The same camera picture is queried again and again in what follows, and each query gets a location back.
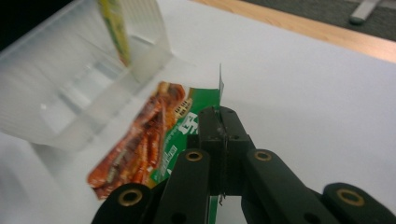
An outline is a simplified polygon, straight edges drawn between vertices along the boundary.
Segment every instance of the metal leg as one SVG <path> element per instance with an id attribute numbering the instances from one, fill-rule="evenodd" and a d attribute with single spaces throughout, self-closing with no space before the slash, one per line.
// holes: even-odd
<path id="1" fill-rule="evenodd" d="M 369 17 L 370 13 L 381 0 L 364 0 L 349 17 L 349 22 L 360 25 Z"/>

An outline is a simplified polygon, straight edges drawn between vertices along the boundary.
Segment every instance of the carpet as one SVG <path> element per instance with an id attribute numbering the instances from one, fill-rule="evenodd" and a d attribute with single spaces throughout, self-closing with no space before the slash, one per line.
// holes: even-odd
<path id="1" fill-rule="evenodd" d="M 362 25 L 349 23 L 358 2 L 345 0 L 244 0 L 293 15 L 321 21 L 367 35 L 396 41 L 396 9 L 377 6 Z"/>

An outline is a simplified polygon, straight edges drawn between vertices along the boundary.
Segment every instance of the yellow packet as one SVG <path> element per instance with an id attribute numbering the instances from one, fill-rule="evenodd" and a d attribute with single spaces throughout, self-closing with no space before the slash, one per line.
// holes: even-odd
<path id="1" fill-rule="evenodd" d="M 120 2 L 119 0 L 98 0 L 98 3 L 120 60 L 128 66 L 131 62 L 131 54 Z"/>

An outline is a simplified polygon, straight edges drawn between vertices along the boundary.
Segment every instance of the plastic container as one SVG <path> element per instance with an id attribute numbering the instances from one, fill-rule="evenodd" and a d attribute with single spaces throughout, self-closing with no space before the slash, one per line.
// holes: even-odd
<path id="1" fill-rule="evenodd" d="M 2 132 L 81 149 L 172 58 L 157 3 L 121 4 L 132 54 L 128 67 L 94 0 L 72 3 L 2 52 Z"/>

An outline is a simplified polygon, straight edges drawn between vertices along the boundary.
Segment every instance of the dark background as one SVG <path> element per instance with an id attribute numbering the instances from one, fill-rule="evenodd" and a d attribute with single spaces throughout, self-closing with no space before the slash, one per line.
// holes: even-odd
<path id="1" fill-rule="evenodd" d="M 0 51 L 72 0 L 3 0 L 0 3 Z"/>

